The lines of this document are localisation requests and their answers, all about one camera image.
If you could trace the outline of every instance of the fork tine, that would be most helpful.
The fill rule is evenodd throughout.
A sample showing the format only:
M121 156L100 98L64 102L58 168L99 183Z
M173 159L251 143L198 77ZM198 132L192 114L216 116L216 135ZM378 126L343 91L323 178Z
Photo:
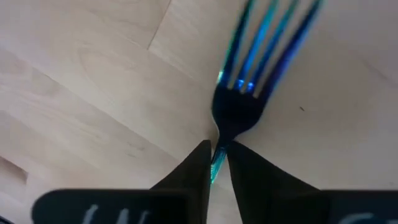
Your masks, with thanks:
M301 22L300 26L296 30L295 34L291 38L290 42L287 44L282 56L278 59L275 66L272 68L269 76L267 77L266 83L260 92L259 97L264 101L267 101L274 90L277 82L280 80L290 61L293 59L295 53L299 49L301 43L304 41L308 30L316 18L317 12L319 11L323 0L314 0L307 15Z
M250 46L250 50L248 54L246 55L246 58L244 59L243 65L241 70L239 71L238 78L235 81L234 84L234 89L235 90L240 90L241 87L244 84L244 80L246 78L246 75L248 74L248 71L251 68L251 65L253 64L254 58L257 55L257 52L261 46L261 42L264 40L269 25L271 24L272 19L274 18L275 10L278 5L278 0L272 0L270 4L268 5L267 12L264 14L264 17L262 18L261 25L259 26L257 30L257 34L255 38L253 38L253 42Z
M284 14L282 20L279 22L274 35L272 36L270 42L267 45L266 51L264 52L264 55L262 56L261 61L257 66L256 71L254 72L254 75L252 76L250 82L248 83L246 92L248 93L254 92L257 82L259 81L262 73L266 69L268 61L271 58L272 54L274 53L274 50L279 43L280 37L285 31L285 28L289 25L290 19L292 18L298 4L299 0L291 1L288 10Z
M218 85L228 87L229 78L232 75L232 69L233 69L236 59L238 57L241 40L244 35L247 21L249 20L249 15L250 15L252 6L254 4L254 1L255 0L248 0L244 7L244 11L241 15L238 26L234 32L232 41L229 45L229 49L227 51L227 56L226 56L226 60L224 63L224 67L218 74L218 81L217 81Z

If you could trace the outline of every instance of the wooden surface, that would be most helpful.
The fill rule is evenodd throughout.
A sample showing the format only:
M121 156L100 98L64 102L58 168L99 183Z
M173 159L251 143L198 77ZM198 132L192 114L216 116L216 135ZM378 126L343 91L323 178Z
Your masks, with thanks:
M0 0L0 215L30 223L33 201L61 187L151 187L216 139L211 97L243 3ZM396 189L397 7L328 1L238 139L319 188ZM208 223L241 223L228 166Z

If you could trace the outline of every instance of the black triangular object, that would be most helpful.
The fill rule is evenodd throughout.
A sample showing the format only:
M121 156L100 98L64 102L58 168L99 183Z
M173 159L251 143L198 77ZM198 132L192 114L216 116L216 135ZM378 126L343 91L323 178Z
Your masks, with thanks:
M180 165L151 189L189 190L192 193L194 209L200 216L200 223L205 224L210 192L210 164L211 143L210 140L204 140Z
M273 206L280 201L318 192L238 142L229 146L227 155L244 224L268 223Z

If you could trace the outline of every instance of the fork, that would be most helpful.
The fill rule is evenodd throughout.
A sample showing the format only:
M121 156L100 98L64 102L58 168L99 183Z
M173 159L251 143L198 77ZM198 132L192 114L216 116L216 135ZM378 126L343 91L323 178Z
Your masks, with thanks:
M305 39L306 34L316 18L323 2L323 0L313 0L308 8L306 16L301 21L279 59L276 61L272 69L270 69L270 72L266 77L265 84L260 86L259 80L266 70L280 38L291 21L291 18L299 4L299 0L291 0L289 8L286 10L279 24L275 28L275 32L270 38L269 43L266 45L259 64L256 65L254 73L250 77L249 71L262 42L264 41L279 2L278 0L271 0L267 7L267 11L262 18L262 22L257 30L255 38L253 38L251 47L244 58L238 77L233 80L233 70L238 58L240 44L255 1L256 0L248 0L246 2L244 11L231 40L224 67L218 75L211 112L218 128L219 138L211 162L211 183L215 181L217 173L225 160L228 145L237 135L252 128L258 122L268 99L276 87L276 84L286 71L290 61L293 59L301 43ZM258 96L255 95L255 90L260 88L261 90L259 91L260 93Z

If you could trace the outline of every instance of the black object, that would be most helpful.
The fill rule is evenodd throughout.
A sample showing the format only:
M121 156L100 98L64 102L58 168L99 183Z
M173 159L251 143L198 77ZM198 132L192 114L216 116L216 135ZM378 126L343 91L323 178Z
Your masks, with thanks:
M396 224L398 192L318 190L246 146L228 148L244 224ZM209 141L150 190L58 190L35 203L35 224L206 223Z

